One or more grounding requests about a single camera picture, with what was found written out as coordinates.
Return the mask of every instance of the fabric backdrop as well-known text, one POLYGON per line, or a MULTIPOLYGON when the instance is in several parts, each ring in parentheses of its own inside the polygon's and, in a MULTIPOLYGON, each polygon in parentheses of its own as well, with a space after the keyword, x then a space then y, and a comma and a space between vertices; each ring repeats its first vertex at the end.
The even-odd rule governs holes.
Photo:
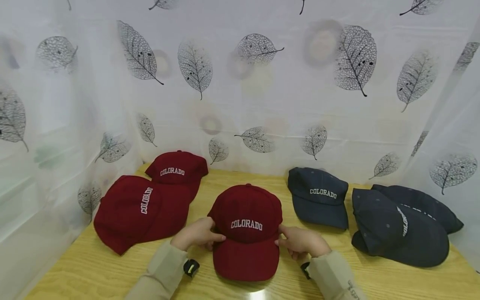
POLYGON ((116 178, 179 149, 425 191, 480 269, 479 15, 476 0, 4 0, 2 298, 25 295, 116 178))

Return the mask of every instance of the navy baseball cap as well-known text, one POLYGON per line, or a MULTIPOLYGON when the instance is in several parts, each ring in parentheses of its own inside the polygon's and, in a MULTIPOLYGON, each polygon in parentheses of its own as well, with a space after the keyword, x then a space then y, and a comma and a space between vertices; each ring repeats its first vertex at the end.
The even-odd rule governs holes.
POLYGON ((456 217, 450 208, 424 192, 399 185, 383 186, 380 184, 374 184, 372 190, 381 192, 396 204, 410 207, 431 216, 442 225, 448 234, 463 228, 462 221, 456 217))
POLYGON ((293 168, 288 172, 293 208, 302 221, 348 228, 343 201, 348 183, 318 169, 293 168))
POLYGON ((359 228, 352 245, 358 250, 417 267, 437 266, 447 258, 447 233, 430 216, 397 206, 375 190, 353 189, 352 203, 359 228))

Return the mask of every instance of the human hand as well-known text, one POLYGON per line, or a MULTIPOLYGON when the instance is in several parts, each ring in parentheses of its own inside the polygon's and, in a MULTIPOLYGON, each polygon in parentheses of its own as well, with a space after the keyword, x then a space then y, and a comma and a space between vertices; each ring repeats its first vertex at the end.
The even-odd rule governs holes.
POLYGON ((278 231, 286 239, 279 238, 275 241, 275 245, 286 247, 294 260, 304 258, 307 253, 312 257, 318 257, 329 254, 332 251, 322 236, 315 231, 298 227, 287 227, 281 224, 278 227, 278 231))
POLYGON ((222 234, 213 233, 211 229, 214 226, 215 222, 211 217, 200 218, 180 230, 172 238, 170 245, 182 251, 187 251, 192 245, 204 246, 211 251, 214 242, 221 242, 226 238, 222 234))

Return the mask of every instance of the wooden table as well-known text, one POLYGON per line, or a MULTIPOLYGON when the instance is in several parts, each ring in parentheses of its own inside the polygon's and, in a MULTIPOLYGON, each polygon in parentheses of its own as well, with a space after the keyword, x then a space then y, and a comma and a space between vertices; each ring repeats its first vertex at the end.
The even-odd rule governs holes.
MULTIPOLYGON (((137 175, 146 170, 140 167, 137 175)), ((432 269, 420 269, 379 257, 370 257, 350 244, 357 230, 352 214, 350 185, 346 207, 350 229, 302 223, 293 210, 286 178, 211 170, 202 179, 197 197, 190 205, 188 223, 205 216, 216 197, 236 184, 251 183, 277 195, 282 202, 283 224, 321 232, 333 249, 350 263, 356 281, 369 299, 480 299, 480 278, 454 246, 447 260, 432 269)), ((122 299, 142 274, 155 250, 164 240, 137 244, 119 257, 98 238, 90 224, 30 292, 27 299, 122 299)), ((193 279, 184 276, 173 299, 323 299, 315 283, 306 280, 297 263, 282 249, 275 276, 268 282, 244 283, 219 278, 212 255, 192 247, 189 256, 201 267, 193 279)))

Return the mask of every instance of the sleeve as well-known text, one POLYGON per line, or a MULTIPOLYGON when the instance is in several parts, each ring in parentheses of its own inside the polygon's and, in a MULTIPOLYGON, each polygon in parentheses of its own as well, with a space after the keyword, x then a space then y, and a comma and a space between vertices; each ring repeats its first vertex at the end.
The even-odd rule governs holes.
POLYGON ((177 289, 187 261, 187 253, 179 250, 170 241, 164 242, 148 264, 147 271, 125 297, 126 300, 167 300, 177 289))
POLYGON ((366 300, 355 284, 348 262, 337 251, 312 258, 307 272, 315 281, 325 300, 366 300))

